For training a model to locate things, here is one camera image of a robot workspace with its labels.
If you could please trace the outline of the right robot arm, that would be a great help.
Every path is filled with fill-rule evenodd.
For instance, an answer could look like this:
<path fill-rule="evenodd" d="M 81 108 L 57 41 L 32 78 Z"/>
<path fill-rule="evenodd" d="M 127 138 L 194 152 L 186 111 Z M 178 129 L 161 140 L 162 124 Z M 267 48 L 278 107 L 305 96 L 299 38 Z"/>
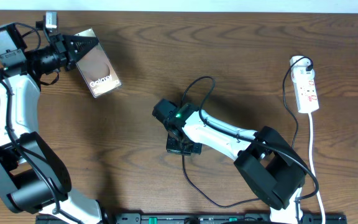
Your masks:
<path fill-rule="evenodd" d="M 234 161 L 253 193 L 270 207 L 270 221 L 301 221 L 296 198 L 305 183 L 305 163 L 276 130 L 238 128 L 191 103 L 178 107 L 166 99 L 154 106 L 152 114 L 168 131 L 169 153 L 200 154 L 202 146 L 217 150 Z"/>

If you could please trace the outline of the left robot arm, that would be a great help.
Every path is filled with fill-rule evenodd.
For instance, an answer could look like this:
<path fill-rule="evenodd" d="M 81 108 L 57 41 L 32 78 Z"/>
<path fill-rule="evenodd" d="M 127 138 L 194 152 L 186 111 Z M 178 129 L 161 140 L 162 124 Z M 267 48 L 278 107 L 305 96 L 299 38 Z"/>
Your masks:
<path fill-rule="evenodd" d="M 13 213 L 51 215 L 65 223 L 110 223 L 100 203 L 71 185 L 64 163 L 41 138 L 41 76 L 71 70 L 96 37 L 50 35 L 27 50 L 15 29 L 0 29 L 0 199 Z"/>

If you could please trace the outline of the Galaxy S25 Ultra smartphone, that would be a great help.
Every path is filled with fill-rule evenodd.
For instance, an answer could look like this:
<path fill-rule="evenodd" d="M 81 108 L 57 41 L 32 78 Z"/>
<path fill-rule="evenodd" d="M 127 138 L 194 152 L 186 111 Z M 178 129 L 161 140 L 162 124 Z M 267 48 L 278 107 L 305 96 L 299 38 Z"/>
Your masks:
<path fill-rule="evenodd" d="M 122 86 L 100 42 L 76 65 L 94 98 L 100 97 Z"/>

